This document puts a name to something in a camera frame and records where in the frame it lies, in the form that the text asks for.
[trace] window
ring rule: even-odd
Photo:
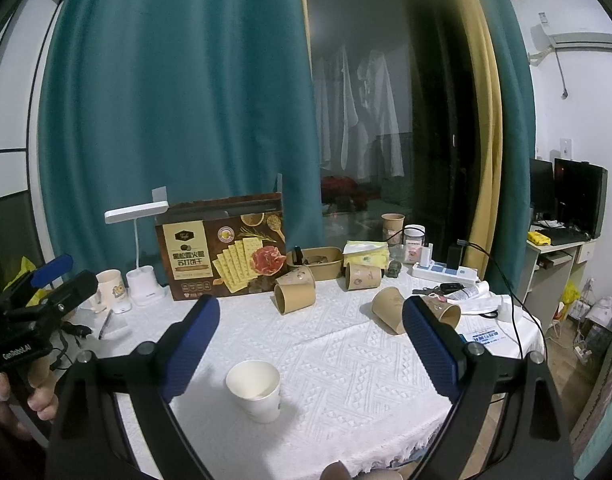
[[[450,4],[308,0],[328,244],[381,240],[384,213],[425,225],[439,256],[466,234],[472,80]],[[456,78],[466,87],[459,103]]]

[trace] yellow curtain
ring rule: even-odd
[[[310,61],[310,71],[312,72],[312,56],[310,55],[310,24],[308,23],[308,1],[301,0],[301,9],[304,13],[304,24],[306,26],[306,44],[308,45],[308,60]]]
[[[490,252],[497,221],[502,170],[502,96],[490,32],[480,0],[457,0],[470,48],[480,124],[480,196],[468,240]],[[484,276],[488,258],[466,249],[464,265]]]

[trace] human hand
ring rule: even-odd
[[[28,406],[37,412],[41,420],[52,420],[57,416],[58,399],[55,395],[57,378],[50,370],[48,357],[42,357],[30,364],[28,382],[34,392],[28,397]],[[13,436],[22,440],[31,440],[32,436],[10,410],[6,401],[10,397],[8,376],[0,373],[0,426]]]

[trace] keyboard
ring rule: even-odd
[[[550,238],[550,245],[564,245],[590,240],[587,233],[578,231],[574,227],[549,227],[537,229],[537,232]]]

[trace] desk lamp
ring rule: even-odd
[[[137,254],[135,257],[135,269],[126,273],[128,280],[128,293],[130,299],[138,306],[144,306],[153,301],[160,300],[166,295],[166,291],[157,283],[155,270],[152,266],[139,266],[139,236],[137,233],[137,219],[146,216],[154,216],[168,211],[167,200],[151,202],[148,204],[133,205],[112,209],[104,214],[106,224],[116,224],[132,220],[135,229],[135,246]]]

